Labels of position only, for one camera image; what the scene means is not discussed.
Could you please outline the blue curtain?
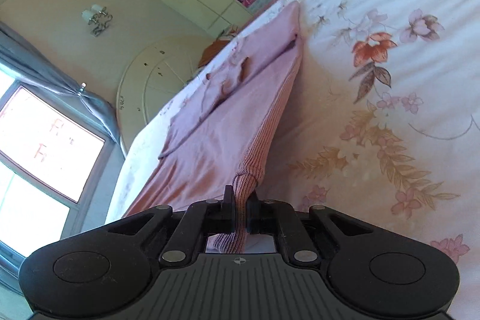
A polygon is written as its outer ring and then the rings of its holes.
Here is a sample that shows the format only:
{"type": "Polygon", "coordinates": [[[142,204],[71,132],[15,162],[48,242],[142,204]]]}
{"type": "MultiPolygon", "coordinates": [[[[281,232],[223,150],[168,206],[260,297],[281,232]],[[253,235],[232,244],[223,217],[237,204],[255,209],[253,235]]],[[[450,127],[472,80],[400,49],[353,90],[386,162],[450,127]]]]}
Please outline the blue curtain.
{"type": "Polygon", "coordinates": [[[58,96],[77,98],[102,124],[104,132],[115,143],[120,142],[120,130],[112,105],[101,96],[86,90],[5,23],[1,24],[1,69],[27,85],[58,96]]]}

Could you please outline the wall lamp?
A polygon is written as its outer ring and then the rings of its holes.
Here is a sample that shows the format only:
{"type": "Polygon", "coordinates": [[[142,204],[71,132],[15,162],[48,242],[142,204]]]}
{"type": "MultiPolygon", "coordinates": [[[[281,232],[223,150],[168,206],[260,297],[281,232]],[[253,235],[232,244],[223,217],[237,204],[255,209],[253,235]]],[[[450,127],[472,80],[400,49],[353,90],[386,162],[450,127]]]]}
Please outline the wall lamp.
{"type": "Polygon", "coordinates": [[[113,21],[113,15],[99,4],[93,4],[89,9],[83,10],[81,17],[91,27],[90,34],[94,37],[107,30],[113,21]]]}

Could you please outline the white floral bed sheet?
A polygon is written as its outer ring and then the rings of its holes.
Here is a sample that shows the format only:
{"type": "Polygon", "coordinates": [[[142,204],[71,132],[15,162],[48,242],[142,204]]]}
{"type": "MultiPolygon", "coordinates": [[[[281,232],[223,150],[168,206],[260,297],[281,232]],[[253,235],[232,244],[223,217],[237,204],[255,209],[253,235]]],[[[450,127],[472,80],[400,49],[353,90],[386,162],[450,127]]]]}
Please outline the white floral bed sheet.
{"type": "Polygon", "coordinates": [[[139,195],[206,74],[293,1],[304,57],[258,196],[328,205],[477,266],[479,0],[278,0],[135,138],[107,220],[139,195]]]}

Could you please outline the pink knit sweater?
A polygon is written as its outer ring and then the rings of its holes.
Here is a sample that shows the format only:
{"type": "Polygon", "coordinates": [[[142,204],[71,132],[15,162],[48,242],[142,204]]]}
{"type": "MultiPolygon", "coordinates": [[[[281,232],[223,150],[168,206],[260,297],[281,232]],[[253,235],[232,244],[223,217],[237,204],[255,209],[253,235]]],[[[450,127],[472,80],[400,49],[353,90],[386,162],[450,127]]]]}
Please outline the pink knit sweater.
{"type": "Polygon", "coordinates": [[[172,118],[159,164],[126,211],[166,204],[185,210],[223,196],[232,186],[235,231],[212,241],[221,253],[240,253],[247,241],[246,202],[264,179],[275,131],[303,58],[300,4],[238,41],[218,68],[172,118]]]}

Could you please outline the window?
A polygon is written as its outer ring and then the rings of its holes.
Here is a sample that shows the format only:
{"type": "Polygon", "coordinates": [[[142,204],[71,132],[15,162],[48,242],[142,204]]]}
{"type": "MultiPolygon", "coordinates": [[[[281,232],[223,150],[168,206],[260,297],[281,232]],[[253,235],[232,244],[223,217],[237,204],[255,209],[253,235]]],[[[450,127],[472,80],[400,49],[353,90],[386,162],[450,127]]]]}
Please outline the window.
{"type": "Polygon", "coordinates": [[[1,254],[20,262],[81,231],[112,143],[1,73],[1,254]]]}

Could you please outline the orange striped pillow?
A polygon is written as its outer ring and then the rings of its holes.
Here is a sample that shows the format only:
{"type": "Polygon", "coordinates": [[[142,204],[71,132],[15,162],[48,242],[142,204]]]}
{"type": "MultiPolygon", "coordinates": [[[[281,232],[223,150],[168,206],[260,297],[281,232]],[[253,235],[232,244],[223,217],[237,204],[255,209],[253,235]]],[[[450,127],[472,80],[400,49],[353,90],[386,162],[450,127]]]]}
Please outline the orange striped pillow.
{"type": "Polygon", "coordinates": [[[222,49],[233,40],[239,32],[239,27],[236,25],[230,25],[224,29],[218,37],[202,52],[202,56],[198,63],[198,68],[205,67],[208,63],[216,57],[222,49]]]}

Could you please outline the cream round headboard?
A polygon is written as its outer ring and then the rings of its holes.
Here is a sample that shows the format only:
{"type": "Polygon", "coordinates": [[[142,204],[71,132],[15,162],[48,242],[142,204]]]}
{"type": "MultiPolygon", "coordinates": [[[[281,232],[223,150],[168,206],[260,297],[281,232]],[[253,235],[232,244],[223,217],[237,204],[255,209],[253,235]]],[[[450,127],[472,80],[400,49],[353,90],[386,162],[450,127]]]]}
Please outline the cream round headboard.
{"type": "Polygon", "coordinates": [[[127,154],[134,138],[194,77],[213,39],[175,35],[147,46],[124,72],[116,95],[120,146],[127,154]]]}

